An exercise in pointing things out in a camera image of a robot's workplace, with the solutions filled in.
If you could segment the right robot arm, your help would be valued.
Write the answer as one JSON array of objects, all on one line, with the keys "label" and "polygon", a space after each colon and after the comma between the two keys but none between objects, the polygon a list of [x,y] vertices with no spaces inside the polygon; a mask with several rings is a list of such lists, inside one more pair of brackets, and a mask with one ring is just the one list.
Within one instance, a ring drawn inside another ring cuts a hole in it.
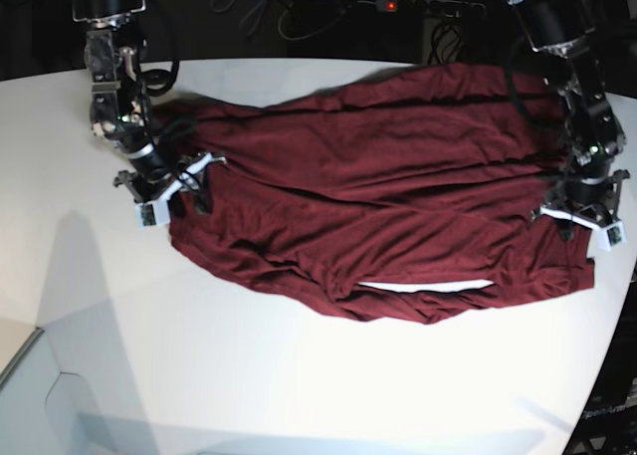
[{"label": "right robot arm", "polygon": [[90,73],[90,120],[94,135],[109,143],[130,165],[113,179],[134,201],[142,227],[168,224],[185,210],[178,193],[191,196],[195,210],[212,209],[206,168],[224,162],[210,152],[183,153],[178,140],[193,134],[196,119],[177,114],[165,121],[152,115],[152,99],[174,86],[180,58],[169,69],[144,70],[147,41],[138,14],[147,0],[72,0],[72,15],[86,28],[85,64]]}]

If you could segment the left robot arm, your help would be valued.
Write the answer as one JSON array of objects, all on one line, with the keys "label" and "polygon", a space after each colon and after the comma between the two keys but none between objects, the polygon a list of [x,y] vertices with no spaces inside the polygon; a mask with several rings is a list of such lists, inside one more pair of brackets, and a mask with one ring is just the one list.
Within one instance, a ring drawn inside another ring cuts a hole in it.
[{"label": "left robot arm", "polygon": [[[618,210],[623,182],[630,174],[611,168],[626,137],[605,93],[591,48],[595,30],[583,0],[506,0],[523,28],[504,68],[514,107],[535,128],[556,131],[566,151],[561,169],[532,218],[550,217],[569,240],[575,226],[591,230],[605,251],[627,240]],[[531,114],[513,78],[513,60],[522,46],[548,59],[547,86],[560,98],[564,115],[550,123]]]}]

